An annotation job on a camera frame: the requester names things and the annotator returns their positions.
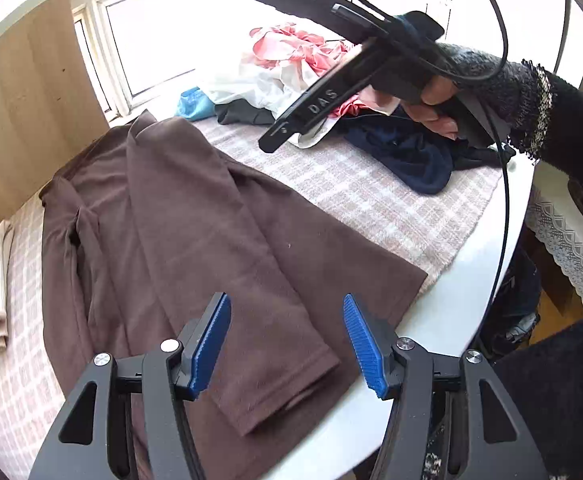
blue textured pad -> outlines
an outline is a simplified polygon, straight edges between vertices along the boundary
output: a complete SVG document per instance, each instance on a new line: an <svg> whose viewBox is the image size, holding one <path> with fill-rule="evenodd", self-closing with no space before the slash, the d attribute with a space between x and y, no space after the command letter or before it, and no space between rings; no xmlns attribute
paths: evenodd
<svg viewBox="0 0 583 480"><path fill-rule="evenodd" d="M373 389L379 399L382 399L389 389L383 373L382 355L351 294L345 296L343 314L345 326L347 327L353 350L356 352L358 364L367 382L367 387Z"/></svg>
<svg viewBox="0 0 583 480"><path fill-rule="evenodd" d="M209 386L231 320L232 302L225 295L207 325L192 359L192 378L188 387L196 399Z"/></svg>

checkered cloth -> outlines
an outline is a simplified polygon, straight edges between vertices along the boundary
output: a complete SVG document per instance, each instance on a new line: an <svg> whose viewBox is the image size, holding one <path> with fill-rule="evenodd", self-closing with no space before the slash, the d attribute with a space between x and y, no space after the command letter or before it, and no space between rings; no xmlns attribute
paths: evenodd
<svg viewBox="0 0 583 480"><path fill-rule="evenodd" d="M309 150L286 143L258 149L264 129L196 123L218 149L298 191L310 202L437 279L482 215L500 171L457 171L436 196L421 196L382 164L339 138ZM11 219L7 351L0 354L0 468L25 480L64 402L43 344L41 237L43 207L35 196Z"/></svg>

pink ruffled fabric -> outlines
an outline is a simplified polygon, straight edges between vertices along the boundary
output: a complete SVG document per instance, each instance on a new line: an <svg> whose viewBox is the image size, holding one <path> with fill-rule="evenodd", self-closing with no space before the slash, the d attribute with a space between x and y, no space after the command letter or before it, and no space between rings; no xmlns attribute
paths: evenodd
<svg viewBox="0 0 583 480"><path fill-rule="evenodd" d="M325 42L318 34L311 34L302 29L296 29L295 23L284 23L279 27L254 28L249 31L254 38L251 61L264 68L274 68L283 60L299 61L301 59L311 67L316 75L321 76L353 48L350 41ZM341 117L345 114L358 115L363 108L369 108L358 99L351 96L345 103L334 110L330 117Z"/></svg>

human hand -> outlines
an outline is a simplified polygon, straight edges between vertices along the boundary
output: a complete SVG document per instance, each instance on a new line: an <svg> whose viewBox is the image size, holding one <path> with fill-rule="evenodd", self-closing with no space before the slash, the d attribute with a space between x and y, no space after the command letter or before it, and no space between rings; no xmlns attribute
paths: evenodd
<svg viewBox="0 0 583 480"><path fill-rule="evenodd" d="M420 97L422 104L410 105L401 102L403 109L414 121L423 123L431 131L448 139L456 140L458 137L458 124L452 118L441 116L433 107L450 99L458 92L458 87L453 81L445 77L435 75L427 84ZM377 102L391 99L392 96L375 92Z"/></svg>

silver screw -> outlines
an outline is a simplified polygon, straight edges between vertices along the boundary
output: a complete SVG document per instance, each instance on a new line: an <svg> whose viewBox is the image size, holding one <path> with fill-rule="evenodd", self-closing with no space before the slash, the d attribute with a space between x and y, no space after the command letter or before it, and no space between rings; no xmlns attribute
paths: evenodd
<svg viewBox="0 0 583 480"><path fill-rule="evenodd" d="M106 352L102 352L102 354L98 354L96 355L96 357L94 357L94 364L96 366L105 366L108 362L110 362L111 357L109 356L108 353Z"/></svg>
<svg viewBox="0 0 583 480"><path fill-rule="evenodd" d="M177 339L165 339L165 341L163 341L160 344L160 349L163 352L173 352L177 348L178 348L178 340Z"/></svg>
<svg viewBox="0 0 583 480"><path fill-rule="evenodd" d="M396 341L396 346L401 350L411 350L414 348L415 343L414 340L409 337L399 337L398 341Z"/></svg>
<svg viewBox="0 0 583 480"><path fill-rule="evenodd" d="M467 350L465 359L473 365L476 365L483 360L483 355L478 350Z"/></svg>

